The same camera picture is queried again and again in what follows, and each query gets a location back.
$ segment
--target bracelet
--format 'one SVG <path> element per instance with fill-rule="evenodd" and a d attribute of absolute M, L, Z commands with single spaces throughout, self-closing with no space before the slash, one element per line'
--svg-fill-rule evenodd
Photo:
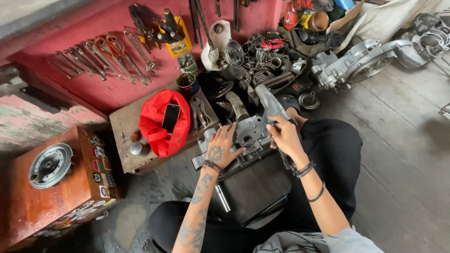
<path fill-rule="evenodd" d="M 315 164 L 313 161 L 310 161 L 303 169 L 294 171 L 294 176 L 297 178 L 301 178 L 308 174 L 313 168 L 315 167 Z"/>
<path fill-rule="evenodd" d="M 211 162 L 210 160 L 205 160 L 205 161 L 203 162 L 203 166 L 209 167 L 209 168 L 211 168 L 211 169 L 217 171 L 219 174 L 220 174 L 220 173 L 222 172 L 222 170 L 223 170 L 221 167 L 219 167 L 217 164 Z"/>
<path fill-rule="evenodd" d="M 308 199 L 308 197 L 306 197 L 306 200 L 308 200 L 308 202 L 314 202 L 314 201 L 318 200 L 322 196 L 324 189 L 325 189 L 325 181 L 324 181 L 324 184 L 322 185 L 322 189 L 320 190 L 319 195 L 317 195 L 317 197 L 315 197 L 314 199 Z"/>

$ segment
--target tool holder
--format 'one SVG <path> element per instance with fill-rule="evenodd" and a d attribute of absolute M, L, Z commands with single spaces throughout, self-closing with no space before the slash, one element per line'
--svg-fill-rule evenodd
<path fill-rule="evenodd" d="M 169 53 L 172 55 L 172 57 L 177 57 L 179 55 L 186 54 L 192 49 L 192 43 L 191 40 L 189 39 L 188 30 L 186 28 L 183 19 L 181 17 L 175 17 L 175 22 L 178 24 L 178 32 L 180 31 L 183 32 L 183 34 L 181 33 L 180 34 L 181 36 L 184 37 L 184 39 L 182 41 L 177 41 L 171 44 L 166 43 L 167 49 L 169 50 Z M 163 28 L 161 28 L 161 26 L 158 25 L 158 27 L 162 33 L 166 33 L 166 31 Z"/>

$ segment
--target gray sleeve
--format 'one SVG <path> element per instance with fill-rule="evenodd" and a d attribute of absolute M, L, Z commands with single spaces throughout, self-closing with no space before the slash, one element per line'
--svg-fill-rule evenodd
<path fill-rule="evenodd" d="M 371 240 L 351 228 L 325 236 L 324 239 L 330 253 L 383 253 Z"/>

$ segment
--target red wall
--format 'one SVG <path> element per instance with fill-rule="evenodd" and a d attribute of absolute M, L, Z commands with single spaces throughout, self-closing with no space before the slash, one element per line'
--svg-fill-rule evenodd
<path fill-rule="evenodd" d="M 86 9 L 89 9 L 89 11 L 92 12 L 92 9 L 87 6 L 83 8 L 84 11 L 79 10 L 68 14 L 69 16 L 65 16 L 67 19 L 77 20 L 77 17 L 79 17 L 80 21 L 57 32 L 55 32 L 55 27 L 58 28 L 57 24 L 53 26 L 52 24 L 47 25 L 51 28 L 49 30 L 52 33 L 50 36 L 43 36 L 45 37 L 43 40 L 22 49 L 9 56 L 7 59 L 9 61 L 17 61 L 37 74 L 46 76 L 67 89 L 69 92 L 89 103 L 94 108 L 106 114 L 110 114 L 111 112 L 164 87 L 168 82 L 174 81 L 180 74 L 180 71 L 175 69 L 175 67 L 178 66 L 176 58 L 170 56 L 165 45 L 162 45 L 161 50 L 158 50 L 153 45 L 152 54 L 148 55 L 152 61 L 157 62 L 159 67 L 156 74 L 148 76 L 153 81 L 149 86 L 144 86 L 140 82 L 136 82 L 136 85 L 133 85 L 130 84 L 127 79 L 125 79 L 125 81 L 120 81 L 117 78 L 113 78 L 112 74 L 109 74 L 107 81 L 101 81 L 100 77 L 97 75 L 90 77 L 87 74 L 70 81 L 44 63 L 42 61 L 43 57 L 47 57 L 58 50 L 62 51 L 63 49 L 67 49 L 80 41 L 94 38 L 97 35 L 106 34 L 107 32 L 116 32 L 118 36 L 123 38 L 127 48 L 130 49 L 129 54 L 134 61 L 138 63 L 141 71 L 145 73 L 144 61 L 128 42 L 128 39 L 123 36 L 124 25 L 134 27 L 133 21 L 128 13 L 128 6 L 134 2 L 147 5 L 154 13 L 161 16 L 164 8 L 170 8 L 174 15 L 180 15 L 184 19 L 192 42 L 194 42 L 194 31 L 190 18 L 188 0 L 125 0 L 106 9 L 102 9 L 99 2 L 105 1 L 97 1 L 96 3 L 91 4 L 91 7 L 98 8 L 99 12 L 86 17 Z M 218 18 L 215 15 L 215 3 L 213 0 L 202 0 L 201 2 L 208 26 L 218 19 L 224 19 L 231 24 L 233 23 L 232 0 L 220 1 L 222 12 L 221 18 Z M 280 7 L 281 0 L 258 0 L 257 3 L 250 3 L 248 8 L 240 7 L 241 30 L 239 34 L 233 33 L 232 38 L 243 42 L 252 33 L 271 30 L 273 24 L 278 20 Z M 203 43 L 206 44 L 206 35 L 203 32 L 202 38 Z M 199 64 L 201 54 L 200 46 L 194 45 L 191 52 Z"/>

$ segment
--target forearm tattoo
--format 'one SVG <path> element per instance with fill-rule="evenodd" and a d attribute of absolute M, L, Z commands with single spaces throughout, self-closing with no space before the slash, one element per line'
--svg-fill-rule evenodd
<path fill-rule="evenodd" d="M 192 247 L 196 249 L 196 252 L 200 252 L 200 250 L 202 249 L 208 207 L 201 209 L 198 213 L 202 217 L 201 221 L 197 224 L 195 224 L 195 222 L 186 224 L 186 220 L 183 220 L 180 232 L 178 234 L 178 242 L 183 247 L 192 245 Z"/>
<path fill-rule="evenodd" d="M 223 154 L 224 151 L 220 146 L 212 146 L 208 151 L 206 159 L 210 160 L 211 162 L 218 162 L 222 159 Z"/>
<path fill-rule="evenodd" d="M 203 178 L 198 182 L 197 187 L 195 188 L 194 195 L 192 196 L 191 203 L 192 205 L 197 204 L 203 199 L 203 196 L 206 193 L 206 190 L 209 188 L 211 184 L 212 176 L 206 174 Z"/>

